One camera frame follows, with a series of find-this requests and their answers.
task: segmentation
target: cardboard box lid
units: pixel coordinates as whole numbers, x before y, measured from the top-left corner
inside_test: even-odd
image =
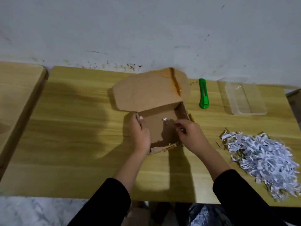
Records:
[[[174,68],[135,74],[113,86],[118,109],[136,112],[181,102],[189,91],[186,74]]]

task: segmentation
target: transparent plastic tray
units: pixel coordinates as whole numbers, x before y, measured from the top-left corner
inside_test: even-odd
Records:
[[[265,103],[255,83],[245,77],[227,77],[225,90],[234,115],[265,115]]]

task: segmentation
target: shredded paper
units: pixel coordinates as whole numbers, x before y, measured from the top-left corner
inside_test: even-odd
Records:
[[[275,200],[284,200],[288,193],[293,196],[301,194],[301,184],[296,176],[299,164],[292,160],[290,148],[270,139],[265,133],[254,137],[226,130],[222,140],[232,160],[254,176],[257,183],[263,181]]]

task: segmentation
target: wooden table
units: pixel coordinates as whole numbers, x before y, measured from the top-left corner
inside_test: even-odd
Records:
[[[0,179],[46,76],[40,65],[0,62]]]
[[[0,182],[1,194],[90,198],[132,151],[127,126],[130,113],[117,110],[111,90],[116,82],[129,75],[54,67]],[[221,143],[219,136],[226,127],[245,134],[264,131],[272,138],[280,137],[301,164],[301,132],[282,88],[259,86],[267,115],[234,116],[229,106],[223,105],[224,93],[220,93],[217,82],[207,81],[208,109],[198,106],[197,80],[191,79],[190,85],[186,108],[229,163],[229,152],[216,144],[216,141]],[[263,184],[256,184],[236,163],[230,165],[269,205],[301,207],[301,199],[292,196],[284,202],[274,202]],[[218,203],[212,185],[203,163],[186,148],[179,148],[147,156],[131,198]],[[229,195],[235,197],[235,191]]]

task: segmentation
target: black sleeve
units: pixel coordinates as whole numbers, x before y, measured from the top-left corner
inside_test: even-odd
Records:
[[[220,174],[214,181],[213,192],[235,226],[287,226],[235,170]]]
[[[123,184],[108,178],[68,225],[121,225],[130,205]]]

